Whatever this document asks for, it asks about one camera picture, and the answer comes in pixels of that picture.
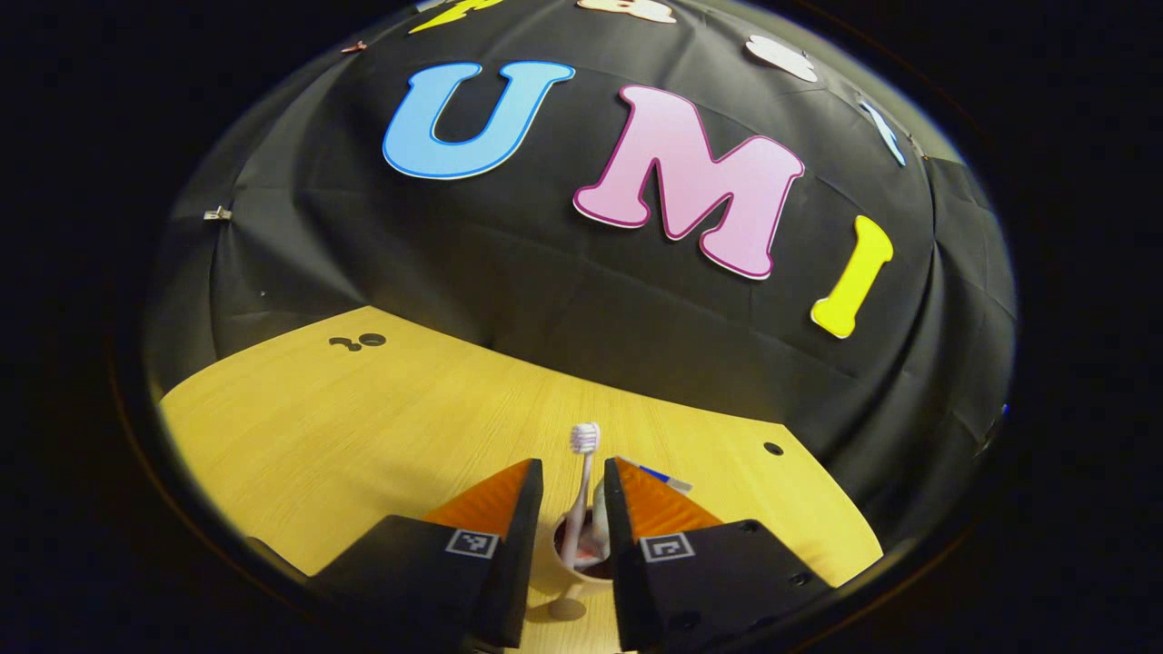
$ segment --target pink letter m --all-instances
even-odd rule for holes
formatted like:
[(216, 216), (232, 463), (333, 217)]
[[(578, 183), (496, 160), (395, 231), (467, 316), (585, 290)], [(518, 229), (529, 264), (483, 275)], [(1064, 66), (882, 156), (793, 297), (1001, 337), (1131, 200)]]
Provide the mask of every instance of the pink letter m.
[(662, 222), (679, 240), (723, 200), (722, 221), (699, 239), (711, 261), (751, 279), (771, 275), (771, 241), (792, 182), (804, 162), (766, 136), (743, 141), (714, 161), (702, 121), (690, 101), (649, 86), (625, 86), (630, 118), (601, 179), (578, 189), (573, 206), (618, 227), (642, 227), (650, 208), (642, 201), (650, 171), (658, 169)]

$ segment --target toothbrush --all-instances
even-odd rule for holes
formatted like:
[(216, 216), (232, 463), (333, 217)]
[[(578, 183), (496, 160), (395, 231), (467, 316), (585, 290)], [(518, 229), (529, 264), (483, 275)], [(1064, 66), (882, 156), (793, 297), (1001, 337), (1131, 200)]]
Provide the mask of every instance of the toothbrush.
[(578, 536), (582, 534), (582, 523), (585, 521), (586, 496), (590, 495), (590, 469), (593, 467), (593, 453), (598, 449), (601, 429), (597, 422), (575, 425), (570, 431), (570, 449), (573, 454), (585, 455), (582, 463), (582, 488), (573, 509), (565, 523), (565, 539), (562, 540), (562, 563), (572, 570), (577, 562)]

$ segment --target wooden table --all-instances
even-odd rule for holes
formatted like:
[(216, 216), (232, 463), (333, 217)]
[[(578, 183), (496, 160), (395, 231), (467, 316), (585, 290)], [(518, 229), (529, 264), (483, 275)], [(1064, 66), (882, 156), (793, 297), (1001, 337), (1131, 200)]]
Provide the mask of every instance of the wooden table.
[[(328, 342), (368, 333), (386, 342)], [(385, 516), (419, 518), (530, 456), (543, 462), (549, 529), (577, 496), (569, 433), (586, 421), (601, 426), (598, 462), (621, 455), (692, 483), (692, 499), (723, 521), (758, 519), (833, 585), (882, 556), (856, 506), (783, 425), (571, 377), (372, 307), (224, 358), (174, 388), (162, 411), (224, 517), (308, 575)], [(609, 592), (584, 598), (582, 620), (549, 619), (561, 580), (538, 552), (521, 651), (618, 652)]]

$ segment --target black fabric backdrop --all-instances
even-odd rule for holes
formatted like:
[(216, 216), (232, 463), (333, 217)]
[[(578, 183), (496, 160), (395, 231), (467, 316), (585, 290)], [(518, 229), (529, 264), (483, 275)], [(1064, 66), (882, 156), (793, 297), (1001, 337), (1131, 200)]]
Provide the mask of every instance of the black fabric backdrop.
[[(165, 392), (215, 361), (373, 305), (538, 365), (787, 427), (864, 512), (885, 549), (961, 490), (1008, 385), (1016, 298), (1000, 227), (972, 175), (922, 159), (901, 169), (857, 102), (815, 63), (808, 84), (750, 58), (758, 28), (669, 2), (676, 24), (504, 0), (414, 35), (398, 14), (292, 74), (219, 142), (174, 204), (158, 258), (145, 356)], [(521, 148), (461, 180), (392, 170), (380, 143), (416, 71), (476, 62), (436, 135), (480, 131), (512, 61), (577, 70), (545, 97)], [(627, 84), (699, 107), (713, 155), (763, 134), (806, 166), (792, 185), (763, 282), (728, 272), (651, 222), (580, 215), (629, 113)], [(876, 98), (870, 99), (876, 104)], [(207, 222), (219, 205), (230, 222)], [(854, 334), (811, 322), (872, 218), (894, 257)], [(698, 228), (718, 222), (722, 207)]]

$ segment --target letter u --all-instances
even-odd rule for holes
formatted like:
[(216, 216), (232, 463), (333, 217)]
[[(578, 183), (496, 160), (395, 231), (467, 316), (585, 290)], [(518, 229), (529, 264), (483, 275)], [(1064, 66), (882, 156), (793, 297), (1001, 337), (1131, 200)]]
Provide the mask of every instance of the letter u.
[(509, 158), (529, 131), (549, 87), (573, 77), (573, 69), (548, 62), (513, 62), (488, 125), (475, 138), (448, 143), (436, 138), (436, 121), (456, 87), (480, 73), (478, 64), (443, 64), (412, 76), (412, 87), (384, 135), (384, 158), (395, 170), (427, 179), (461, 179), (490, 171)]

